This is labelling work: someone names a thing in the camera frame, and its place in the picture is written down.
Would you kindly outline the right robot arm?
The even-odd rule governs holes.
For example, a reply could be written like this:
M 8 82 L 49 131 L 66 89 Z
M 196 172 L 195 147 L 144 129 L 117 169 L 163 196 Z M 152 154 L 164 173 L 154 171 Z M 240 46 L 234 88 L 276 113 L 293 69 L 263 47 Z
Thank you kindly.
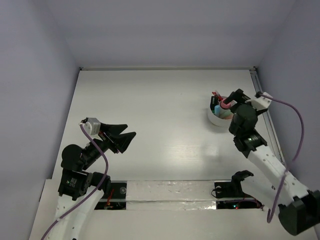
M 235 196 L 246 193 L 256 198 L 268 208 L 268 223 L 277 215 L 282 227 L 297 236 L 320 223 L 320 192 L 294 177 L 255 129 L 258 116 L 268 111 L 272 101 L 267 92 L 259 91 L 252 99 L 237 89 L 221 102 L 222 108 L 233 113 L 228 130 L 235 147 L 266 178 L 260 180 L 250 171 L 240 171 L 232 176 L 230 190 Z

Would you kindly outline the green highlighter marker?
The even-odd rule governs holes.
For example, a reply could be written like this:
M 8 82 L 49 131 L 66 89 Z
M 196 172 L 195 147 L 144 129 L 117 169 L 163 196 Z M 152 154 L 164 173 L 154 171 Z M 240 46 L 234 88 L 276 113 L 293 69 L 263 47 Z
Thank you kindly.
M 233 116 L 234 114 L 232 112 L 225 112 L 224 114 L 221 114 L 219 117 L 223 120 L 231 120 Z

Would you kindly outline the red gel pen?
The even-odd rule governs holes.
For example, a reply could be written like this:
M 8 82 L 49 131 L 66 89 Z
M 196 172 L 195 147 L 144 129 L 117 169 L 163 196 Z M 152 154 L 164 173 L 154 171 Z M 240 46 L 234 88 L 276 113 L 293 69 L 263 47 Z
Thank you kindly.
M 213 94 L 215 97 L 217 97 L 217 98 L 219 99 L 219 101 L 222 101 L 222 100 L 223 100 L 222 96 L 220 95 L 220 93 L 219 93 L 218 91 L 213 91 L 212 94 Z

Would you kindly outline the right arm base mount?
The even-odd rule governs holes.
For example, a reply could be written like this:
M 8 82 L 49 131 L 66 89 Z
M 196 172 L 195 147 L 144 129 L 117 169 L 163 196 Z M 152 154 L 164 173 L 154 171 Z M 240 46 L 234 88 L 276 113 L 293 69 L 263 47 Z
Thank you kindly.
M 214 183 L 211 196 L 217 199 L 217 209 L 263 209 L 264 205 L 256 198 L 243 192 L 242 181 L 254 174 L 248 170 L 236 172 L 229 181 Z

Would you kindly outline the blue highlighter marker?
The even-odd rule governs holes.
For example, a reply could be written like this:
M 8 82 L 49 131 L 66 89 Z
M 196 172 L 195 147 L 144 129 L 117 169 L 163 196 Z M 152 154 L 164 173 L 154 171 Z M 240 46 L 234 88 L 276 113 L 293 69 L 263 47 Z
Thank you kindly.
M 221 107 L 219 105 L 216 105 L 214 107 L 214 114 L 218 116 L 220 114 L 220 111 L 221 111 Z

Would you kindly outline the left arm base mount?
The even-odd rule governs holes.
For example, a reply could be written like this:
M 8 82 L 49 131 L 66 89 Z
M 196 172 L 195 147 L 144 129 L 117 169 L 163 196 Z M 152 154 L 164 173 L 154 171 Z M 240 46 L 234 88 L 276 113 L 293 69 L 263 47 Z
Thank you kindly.
M 127 208 L 127 182 L 112 181 L 109 193 L 99 200 L 95 210 L 125 210 Z

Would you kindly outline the black green highlighter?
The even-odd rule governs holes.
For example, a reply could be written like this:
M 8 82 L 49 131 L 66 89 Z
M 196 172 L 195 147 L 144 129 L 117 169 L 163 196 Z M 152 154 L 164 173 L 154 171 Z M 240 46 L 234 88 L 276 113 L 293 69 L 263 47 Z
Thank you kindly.
M 210 100 L 210 108 L 211 109 L 215 109 L 215 106 L 217 106 L 219 104 L 219 99 L 217 96 L 211 96 L 211 100 Z

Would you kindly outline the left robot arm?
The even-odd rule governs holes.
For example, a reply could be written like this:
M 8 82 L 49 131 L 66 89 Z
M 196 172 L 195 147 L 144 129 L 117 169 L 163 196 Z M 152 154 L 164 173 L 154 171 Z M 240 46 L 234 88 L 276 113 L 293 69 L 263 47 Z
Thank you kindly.
M 85 147 L 70 144 L 62 151 L 54 222 L 43 240 L 81 239 L 100 199 L 112 193 L 106 151 L 124 153 L 137 135 L 124 132 L 126 124 L 105 124 L 94 117 L 83 119 L 79 127 L 89 142 Z

